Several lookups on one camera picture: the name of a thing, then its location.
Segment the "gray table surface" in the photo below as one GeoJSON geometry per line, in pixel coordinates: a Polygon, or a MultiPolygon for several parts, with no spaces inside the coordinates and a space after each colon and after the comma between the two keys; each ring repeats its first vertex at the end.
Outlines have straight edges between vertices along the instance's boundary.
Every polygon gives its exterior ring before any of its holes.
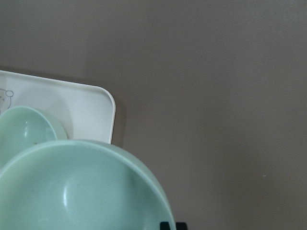
{"type": "Polygon", "coordinates": [[[307,2],[0,1],[0,69],[102,86],[189,230],[307,229],[307,2]]]}

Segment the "cartoon bear print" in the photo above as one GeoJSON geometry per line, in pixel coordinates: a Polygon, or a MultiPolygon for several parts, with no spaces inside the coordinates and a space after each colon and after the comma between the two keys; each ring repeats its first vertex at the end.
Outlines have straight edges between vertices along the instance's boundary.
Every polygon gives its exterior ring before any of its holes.
{"type": "Polygon", "coordinates": [[[0,114],[2,108],[3,110],[10,108],[13,96],[14,92],[12,90],[0,89],[0,114]]]}

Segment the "black object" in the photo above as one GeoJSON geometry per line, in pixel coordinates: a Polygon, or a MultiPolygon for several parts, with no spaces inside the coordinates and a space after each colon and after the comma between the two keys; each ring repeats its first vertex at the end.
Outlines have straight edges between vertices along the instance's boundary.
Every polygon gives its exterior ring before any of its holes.
{"type": "MultiPolygon", "coordinates": [[[[176,222],[177,230],[188,230],[188,226],[185,222],[176,222]]],[[[160,230],[170,230],[168,222],[160,223],[160,230]]]]}

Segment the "tray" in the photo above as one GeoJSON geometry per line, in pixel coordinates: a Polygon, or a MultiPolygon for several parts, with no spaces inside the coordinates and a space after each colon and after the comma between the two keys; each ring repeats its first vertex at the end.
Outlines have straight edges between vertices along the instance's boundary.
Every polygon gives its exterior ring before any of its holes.
{"type": "Polygon", "coordinates": [[[52,114],[69,139],[111,143],[115,102],[101,87],[0,70],[0,114],[17,105],[52,114]]]}

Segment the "large green bowl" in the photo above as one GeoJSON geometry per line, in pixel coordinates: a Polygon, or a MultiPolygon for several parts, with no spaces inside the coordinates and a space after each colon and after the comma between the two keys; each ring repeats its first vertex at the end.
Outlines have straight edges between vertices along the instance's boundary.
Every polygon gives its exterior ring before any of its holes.
{"type": "Polygon", "coordinates": [[[50,114],[17,106],[0,116],[0,169],[19,152],[51,140],[67,139],[61,123],[50,114]]]}
{"type": "Polygon", "coordinates": [[[4,230],[159,230],[175,223],[154,175],[105,143],[46,142],[17,155],[0,173],[4,230]]]}

